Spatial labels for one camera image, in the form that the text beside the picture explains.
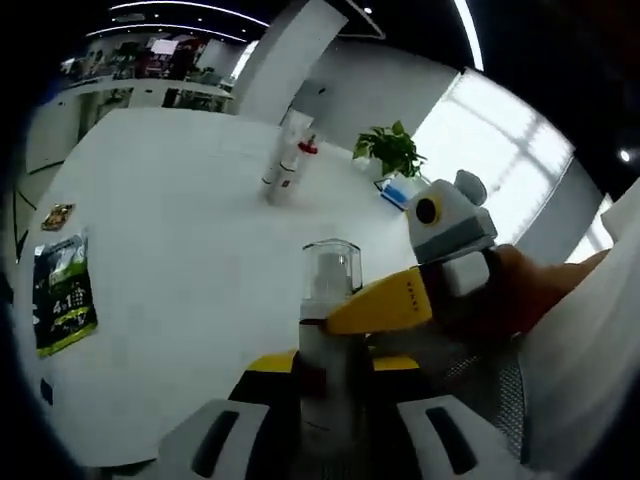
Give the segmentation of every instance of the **robot eye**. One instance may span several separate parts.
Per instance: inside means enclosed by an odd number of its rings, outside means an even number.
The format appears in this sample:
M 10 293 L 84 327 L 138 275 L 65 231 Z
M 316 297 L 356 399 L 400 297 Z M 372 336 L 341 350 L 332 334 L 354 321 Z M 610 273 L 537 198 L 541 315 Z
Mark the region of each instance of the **robot eye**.
M 416 205 L 416 217 L 425 225 L 431 225 L 438 220 L 438 208 L 430 198 L 423 198 Z

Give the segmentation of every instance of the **gray robot head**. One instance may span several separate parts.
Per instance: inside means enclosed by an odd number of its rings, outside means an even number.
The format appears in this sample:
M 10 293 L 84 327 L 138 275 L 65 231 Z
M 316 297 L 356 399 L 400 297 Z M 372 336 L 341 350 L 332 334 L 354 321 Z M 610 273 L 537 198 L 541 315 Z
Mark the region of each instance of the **gray robot head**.
M 413 197 L 407 218 L 418 263 L 493 246 L 498 232 L 489 211 L 481 206 L 486 199 L 482 181 L 465 170 L 458 171 L 453 184 L 436 180 Z

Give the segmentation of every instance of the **ceiling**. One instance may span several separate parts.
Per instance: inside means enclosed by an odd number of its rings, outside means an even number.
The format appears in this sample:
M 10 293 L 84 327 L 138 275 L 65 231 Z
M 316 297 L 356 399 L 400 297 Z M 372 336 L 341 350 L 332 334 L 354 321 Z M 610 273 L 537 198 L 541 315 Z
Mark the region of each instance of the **ceiling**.
M 370 18 L 384 32 L 384 40 L 370 38 L 376 31 L 347 0 L 327 1 L 349 18 L 341 31 L 345 39 L 352 39 L 352 35 L 367 37 L 353 40 L 382 43 L 459 70 L 474 65 L 455 0 L 353 0 L 362 8 L 372 9 Z M 115 6 L 123 0 L 109 2 Z M 267 24 L 289 3 L 288 0 L 193 2 L 232 10 Z M 576 145 L 578 156 L 592 177 L 602 180 L 601 188 L 610 191 L 612 182 L 617 181 L 613 177 L 628 173 L 617 172 L 620 162 L 615 159 L 615 152 L 619 143 L 637 138 L 640 146 L 640 34 L 633 20 L 640 18 L 638 2 L 466 0 L 466 3 L 477 31 L 485 75 L 553 122 Z M 113 21 L 113 17 L 130 14 L 142 14 L 144 20 Z M 219 10 L 164 4 L 105 10 L 95 16 L 90 27 L 95 31 L 139 23 L 203 28 L 246 42 L 261 38 L 266 29 L 255 21 Z M 621 131 L 625 132 L 625 140 L 621 140 Z

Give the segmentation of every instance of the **white table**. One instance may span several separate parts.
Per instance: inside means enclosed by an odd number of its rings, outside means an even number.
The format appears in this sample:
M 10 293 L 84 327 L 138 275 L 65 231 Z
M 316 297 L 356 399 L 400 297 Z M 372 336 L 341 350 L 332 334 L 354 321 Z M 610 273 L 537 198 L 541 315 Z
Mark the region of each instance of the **white table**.
M 62 162 L 67 158 L 78 143 L 83 104 L 85 110 L 95 110 L 96 94 L 128 88 L 133 89 L 129 107 L 160 107 L 170 88 L 205 93 L 220 98 L 224 102 L 233 99 L 233 95 L 220 87 L 152 78 L 102 80 L 69 88 L 39 107 L 34 113 L 27 135 L 27 173 Z
M 301 248 L 340 237 L 362 248 L 365 280 L 415 263 L 404 215 L 321 145 L 296 201 L 258 197 L 279 127 L 223 114 L 123 109 L 74 148 L 33 217 L 16 286 L 28 379 L 83 465 L 153 458 L 158 440 L 211 398 L 226 398 L 262 354 L 297 345 Z M 39 225 L 76 203 L 61 232 Z M 99 327 L 44 360 L 31 326 L 32 252 L 87 228 Z

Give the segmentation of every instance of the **potted plant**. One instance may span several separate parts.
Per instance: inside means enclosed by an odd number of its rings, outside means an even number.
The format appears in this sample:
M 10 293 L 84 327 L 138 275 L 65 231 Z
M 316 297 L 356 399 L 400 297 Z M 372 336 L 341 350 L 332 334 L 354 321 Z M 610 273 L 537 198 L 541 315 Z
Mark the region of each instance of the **potted plant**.
M 369 157 L 377 180 L 396 173 L 411 178 L 420 171 L 421 160 L 425 158 L 418 155 L 416 144 L 399 120 L 391 127 L 371 127 L 371 131 L 373 133 L 360 134 L 353 149 L 353 158 Z

